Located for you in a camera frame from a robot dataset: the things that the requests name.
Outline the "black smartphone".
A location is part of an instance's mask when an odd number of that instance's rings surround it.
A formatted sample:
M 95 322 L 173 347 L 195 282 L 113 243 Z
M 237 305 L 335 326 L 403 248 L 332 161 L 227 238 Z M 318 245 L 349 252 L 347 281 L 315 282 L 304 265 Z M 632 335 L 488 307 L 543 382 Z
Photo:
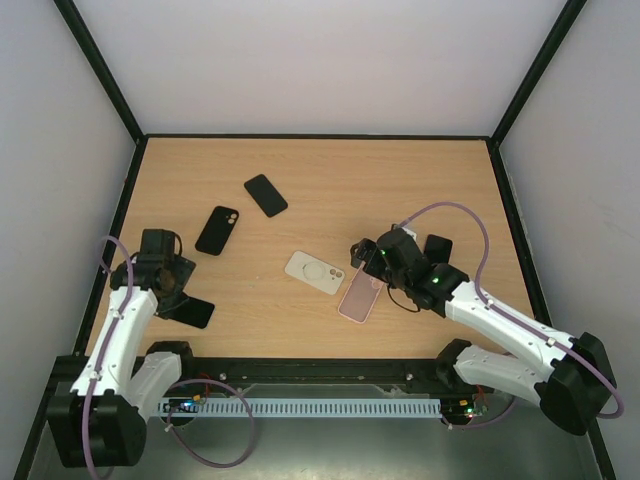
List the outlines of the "black smartphone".
M 197 329 L 205 329 L 214 311 L 215 305 L 213 303 L 190 297 L 188 316 L 184 320 L 174 321 Z

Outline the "pink phone case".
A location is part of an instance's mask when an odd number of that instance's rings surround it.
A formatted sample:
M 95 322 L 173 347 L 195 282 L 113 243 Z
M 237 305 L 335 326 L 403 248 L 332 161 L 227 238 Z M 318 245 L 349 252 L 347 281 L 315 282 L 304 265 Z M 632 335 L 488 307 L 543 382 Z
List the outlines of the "pink phone case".
M 382 281 L 358 269 L 339 304 L 338 313 L 353 322 L 365 323 L 383 286 Z

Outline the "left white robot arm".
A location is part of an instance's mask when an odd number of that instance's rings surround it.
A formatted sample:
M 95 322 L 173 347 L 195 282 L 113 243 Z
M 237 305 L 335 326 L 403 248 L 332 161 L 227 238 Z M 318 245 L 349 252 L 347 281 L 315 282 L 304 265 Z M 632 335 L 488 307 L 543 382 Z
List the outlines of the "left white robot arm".
M 70 385 L 59 385 L 46 416 L 67 468 L 133 466 L 141 458 L 154 405 L 182 373 L 171 351 L 134 367 L 151 318 L 185 300 L 195 265 L 182 255 L 179 236 L 146 229 L 134 255 L 110 273 L 109 305 L 94 350 Z

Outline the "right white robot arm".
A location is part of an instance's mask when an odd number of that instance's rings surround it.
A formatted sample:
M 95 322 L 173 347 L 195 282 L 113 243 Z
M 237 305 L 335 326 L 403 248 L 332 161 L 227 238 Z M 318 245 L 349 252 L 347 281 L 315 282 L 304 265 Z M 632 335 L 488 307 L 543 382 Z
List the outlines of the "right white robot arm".
M 567 433 L 582 436 L 612 396 L 615 377 L 604 344 L 544 325 L 482 290 L 449 264 L 452 243 L 429 236 L 422 249 L 404 229 L 350 248 L 351 264 L 403 292 L 417 311 L 465 325 L 505 349 L 494 354 L 454 340 L 439 355 L 436 379 L 445 390 L 464 385 L 499 390 L 538 406 Z

